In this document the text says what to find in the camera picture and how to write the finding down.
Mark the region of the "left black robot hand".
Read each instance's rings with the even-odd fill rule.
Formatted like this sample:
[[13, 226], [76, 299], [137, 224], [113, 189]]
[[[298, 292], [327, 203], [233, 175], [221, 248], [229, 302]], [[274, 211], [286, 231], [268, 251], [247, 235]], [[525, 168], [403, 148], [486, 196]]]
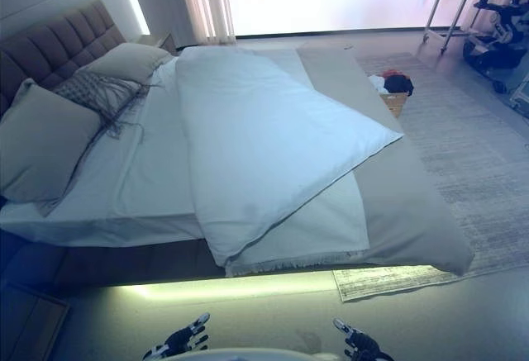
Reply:
[[200, 315], [194, 322], [171, 334], [163, 344], [157, 344], [149, 349], [142, 359], [161, 360], [195, 349], [207, 349], [208, 334], [205, 334], [204, 331], [210, 317], [209, 312]]

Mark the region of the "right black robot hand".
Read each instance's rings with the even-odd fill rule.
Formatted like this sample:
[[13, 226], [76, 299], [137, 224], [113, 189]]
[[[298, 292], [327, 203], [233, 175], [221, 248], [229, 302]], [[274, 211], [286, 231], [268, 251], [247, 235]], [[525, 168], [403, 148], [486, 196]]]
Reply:
[[354, 361], [393, 361], [393, 357], [381, 350], [378, 342], [362, 330], [348, 325], [339, 318], [334, 318], [333, 325], [345, 335], [346, 348], [344, 355]]

